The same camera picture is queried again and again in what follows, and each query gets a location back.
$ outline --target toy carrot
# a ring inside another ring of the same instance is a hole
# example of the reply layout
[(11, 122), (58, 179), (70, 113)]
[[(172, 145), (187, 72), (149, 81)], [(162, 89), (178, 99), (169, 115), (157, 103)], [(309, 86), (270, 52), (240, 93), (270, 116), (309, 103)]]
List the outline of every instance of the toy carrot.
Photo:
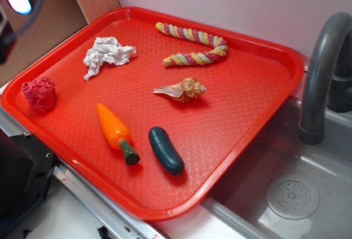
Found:
[(131, 132), (126, 125), (105, 105), (97, 104), (100, 125), (109, 145), (114, 149), (122, 149), (127, 165), (139, 162), (139, 154), (129, 144)]

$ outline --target conch shell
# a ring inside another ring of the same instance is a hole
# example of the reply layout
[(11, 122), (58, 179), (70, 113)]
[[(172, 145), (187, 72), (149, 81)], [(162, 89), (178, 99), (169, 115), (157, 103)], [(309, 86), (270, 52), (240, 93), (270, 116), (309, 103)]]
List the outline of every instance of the conch shell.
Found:
[(171, 98), (181, 102), (189, 102), (207, 91), (207, 88), (197, 82), (195, 78), (185, 78), (181, 83), (171, 86), (155, 88), (154, 93), (166, 94)]

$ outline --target sink drain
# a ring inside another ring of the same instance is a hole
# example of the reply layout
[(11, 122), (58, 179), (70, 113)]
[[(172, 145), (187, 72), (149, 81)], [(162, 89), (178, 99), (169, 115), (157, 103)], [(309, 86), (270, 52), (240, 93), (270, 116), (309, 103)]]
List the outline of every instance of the sink drain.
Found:
[(269, 184), (266, 201), (277, 215), (289, 220), (299, 220), (314, 213), (320, 196), (313, 182), (303, 176), (287, 174)]

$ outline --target twisted candy rope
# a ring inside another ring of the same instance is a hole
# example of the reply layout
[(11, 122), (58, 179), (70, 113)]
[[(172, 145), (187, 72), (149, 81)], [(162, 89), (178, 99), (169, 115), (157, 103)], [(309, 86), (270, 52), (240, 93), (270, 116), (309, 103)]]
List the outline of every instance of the twisted candy rope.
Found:
[(213, 36), (202, 31), (173, 26), (172, 24), (167, 23), (157, 23), (155, 27), (163, 34), (180, 39), (187, 39), (193, 42), (199, 42), (214, 48), (213, 50), (204, 53), (177, 53), (176, 55), (171, 55), (163, 60), (164, 66), (166, 67), (211, 64), (226, 56), (228, 46), (227, 42), (224, 41), (222, 37)]

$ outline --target sink basin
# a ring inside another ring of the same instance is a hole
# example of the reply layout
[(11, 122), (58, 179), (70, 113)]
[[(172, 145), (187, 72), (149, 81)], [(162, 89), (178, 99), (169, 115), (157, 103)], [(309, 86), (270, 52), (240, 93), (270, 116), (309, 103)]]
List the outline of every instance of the sink basin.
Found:
[(352, 119), (328, 110), (325, 140), (310, 146), (299, 110), (289, 98), (209, 196), (260, 238), (352, 238)]

